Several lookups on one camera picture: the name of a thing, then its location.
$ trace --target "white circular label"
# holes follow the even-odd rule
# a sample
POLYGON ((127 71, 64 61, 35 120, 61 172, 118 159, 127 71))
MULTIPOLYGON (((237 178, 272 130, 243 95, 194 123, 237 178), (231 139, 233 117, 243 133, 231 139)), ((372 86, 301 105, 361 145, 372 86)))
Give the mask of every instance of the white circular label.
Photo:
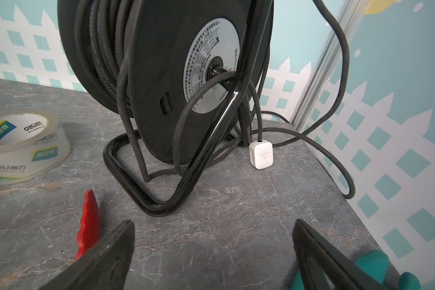
MULTIPOLYGON (((195 37, 187 54, 184 67, 184 94, 188 102, 206 82, 206 70, 214 57, 220 57, 228 71, 237 69, 240 41, 232 22, 216 18, 208 22, 195 37)), ((193 106, 193 111, 204 114, 214 110, 227 96, 220 84, 207 91, 193 106)))

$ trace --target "gray marble surface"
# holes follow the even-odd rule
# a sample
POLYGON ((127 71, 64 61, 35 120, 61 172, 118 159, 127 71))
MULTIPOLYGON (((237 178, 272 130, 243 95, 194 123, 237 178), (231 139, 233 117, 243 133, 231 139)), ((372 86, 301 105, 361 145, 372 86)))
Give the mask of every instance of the gray marble surface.
MULTIPOLYGON (((75 261, 87 189, 97 197, 102 234, 125 219, 135 224, 125 289, 288 289, 297 269, 297 218, 349 258, 378 248, 304 143, 276 148, 265 170, 237 148, 204 171, 177 212, 155 218, 139 210, 103 163, 105 144, 124 132, 117 114, 87 93, 0 80, 0 111, 22 109, 56 113, 71 151, 39 177, 0 186, 0 289, 36 289, 75 261)), ((149 171, 169 167, 143 149, 149 171)), ((138 173, 129 146, 121 156, 138 173)), ((147 187, 165 199, 178 181, 163 176, 147 187)))

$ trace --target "clear packing tape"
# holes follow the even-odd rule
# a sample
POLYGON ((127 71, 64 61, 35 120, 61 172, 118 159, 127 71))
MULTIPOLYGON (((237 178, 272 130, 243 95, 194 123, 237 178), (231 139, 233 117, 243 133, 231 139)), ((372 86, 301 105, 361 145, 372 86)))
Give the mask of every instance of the clear packing tape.
POLYGON ((61 163, 70 144, 53 113, 0 114, 0 184, 24 181, 61 163))

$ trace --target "wall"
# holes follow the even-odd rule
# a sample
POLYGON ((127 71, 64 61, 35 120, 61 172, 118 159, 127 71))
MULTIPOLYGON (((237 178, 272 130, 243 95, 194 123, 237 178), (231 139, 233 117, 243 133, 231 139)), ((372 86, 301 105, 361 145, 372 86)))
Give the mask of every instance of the wall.
MULTIPOLYGON (((373 1, 368 13, 350 42, 347 94, 310 137, 354 178, 350 205, 398 271, 435 290, 435 0, 373 1)), ((337 67, 306 128, 333 104, 339 78, 337 67)))
MULTIPOLYGON (((334 15, 342 5, 325 3, 334 15)), ((290 119, 329 31, 311 0, 275 0, 263 110, 290 119)), ((56 0, 0 0, 0 78, 84 90, 61 46, 56 0)))
POLYGON ((56 1, 0 0, 0 78, 84 91, 57 26, 56 1))

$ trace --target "white picket fence pattern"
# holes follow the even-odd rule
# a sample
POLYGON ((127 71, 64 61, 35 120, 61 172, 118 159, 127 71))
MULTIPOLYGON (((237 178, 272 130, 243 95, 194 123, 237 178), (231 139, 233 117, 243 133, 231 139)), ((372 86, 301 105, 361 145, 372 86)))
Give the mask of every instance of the white picket fence pattern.
MULTIPOLYGON (((333 105, 339 84, 337 82, 326 85, 325 90, 331 95, 325 104, 317 103, 316 108, 320 111, 319 117, 327 113, 333 105)), ((420 113, 406 120, 403 124, 399 124, 387 116, 392 105, 393 93, 371 107, 361 101, 366 86, 365 82, 351 94, 345 94, 343 99, 345 105, 342 111, 338 116, 334 114, 329 119, 333 125, 328 134, 325 134, 321 127, 318 127, 309 134, 309 137, 314 139, 319 136, 322 140, 322 146, 332 151, 354 178, 356 195, 349 200, 349 203, 381 248, 388 254, 395 267, 400 272, 415 273, 422 283, 431 281, 435 279, 435 240, 425 242, 407 223, 406 219, 421 208, 425 208, 435 217, 435 144, 423 138, 423 134, 429 127, 432 110, 420 113), (365 117, 356 130, 347 125, 347 121, 354 111, 365 117), (391 135, 381 150, 377 150, 367 141, 377 126, 391 135), (349 142, 343 150, 334 144, 340 132, 349 138, 349 142), (415 178, 407 175, 395 164, 408 149, 414 150, 430 162, 430 165, 415 178), (351 162, 359 150, 362 150, 371 159, 363 171, 360 171, 351 162), (402 187, 401 191, 390 200, 382 196, 374 187, 374 184, 384 174, 388 174, 402 187), (379 207, 379 210, 370 218, 367 218, 357 205, 358 200, 365 194, 368 194, 379 207), (383 236, 394 228, 397 228, 414 248, 413 252, 401 259, 396 258, 383 240, 383 236)), ((309 118, 308 125, 312 125, 312 123, 313 120, 309 118)), ((337 167, 335 165, 329 167, 324 161, 324 155, 313 147, 309 147, 324 165, 339 189, 346 194, 348 189, 345 189, 340 183, 338 179, 340 171, 337 167)))
MULTIPOLYGON (((290 58, 284 61, 278 70, 268 69, 266 76, 269 78, 275 78, 275 81, 271 89, 262 89, 261 95, 269 96, 269 100, 265 106, 261 106, 261 110, 279 113, 286 119, 290 120, 298 102, 300 101, 300 97, 310 74, 311 62, 302 68, 300 73, 290 72, 290 58), (291 92, 282 91, 285 81, 295 82, 291 92), (284 109, 276 108, 279 98, 288 100, 284 109)), ((250 106, 253 108, 253 100, 250 101, 250 106)), ((263 115, 262 118, 271 120, 272 115, 263 115)))
POLYGON ((50 79, 56 79, 61 81, 64 89, 73 90, 72 83, 80 82, 68 71, 68 60, 60 43, 60 33, 45 10, 42 14, 42 26, 30 25, 17 6, 14 9, 14 20, 3 20, 0 17, 0 51, 5 53, 9 62, 9 65, 0 64, 0 78, 5 78, 2 72, 9 72, 15 75, 18 82, 28 83, 26 75, 35 76, 41 85, 47 86, 51 86, 50 79), (7 30, 21 33, 25 46, 13 45, 7 30), (46 37, 50 51, 38 49, 34 35, 46 37), (28 55, 34 68, 22 67, 17 54, 28 55), (43 58, 53 60, 57 72, 46 71, 43 58))

